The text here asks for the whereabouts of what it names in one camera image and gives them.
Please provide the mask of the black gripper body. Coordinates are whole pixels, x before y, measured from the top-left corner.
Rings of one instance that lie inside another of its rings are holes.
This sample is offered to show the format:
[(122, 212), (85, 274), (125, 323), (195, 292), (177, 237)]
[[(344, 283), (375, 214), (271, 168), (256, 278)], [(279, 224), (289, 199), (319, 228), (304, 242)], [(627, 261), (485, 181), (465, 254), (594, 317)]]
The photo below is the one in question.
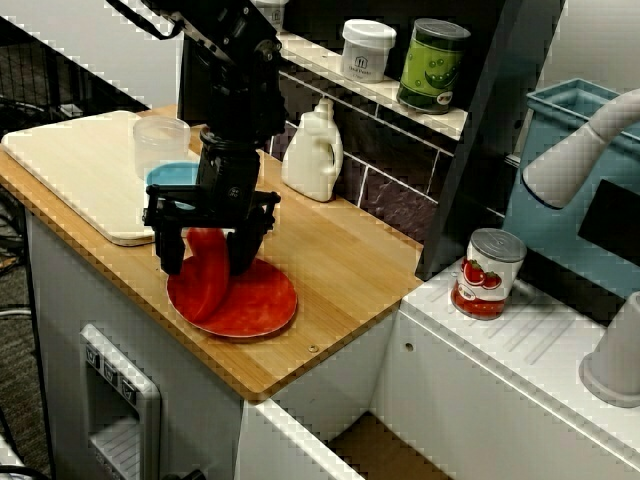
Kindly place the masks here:
[(225, 228), (255, 235), (269, 232), (280, 197), (255, 190), (260, 171), (255, 145), (225, 139), (207, 127), (200, 130), (200, 140), (195, 183), (147, 187), (144, 224), (157, 233), (171, 227)]

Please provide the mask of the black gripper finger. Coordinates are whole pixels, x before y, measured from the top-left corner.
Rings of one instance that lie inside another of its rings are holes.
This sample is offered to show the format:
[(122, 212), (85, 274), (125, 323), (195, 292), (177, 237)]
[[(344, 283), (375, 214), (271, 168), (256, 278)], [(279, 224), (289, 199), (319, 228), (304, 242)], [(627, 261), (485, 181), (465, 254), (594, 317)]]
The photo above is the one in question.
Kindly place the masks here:
[(180, 226), (155, 228), (155, 252), (161, 269), (168, 275), (179, 275), (182, 269), (185, 243)]
[(241, 275), (249, 269), (264, 235), (272, 228), (272, 221), (249, 220), (227, 234), (226, 245), (231, 276)]

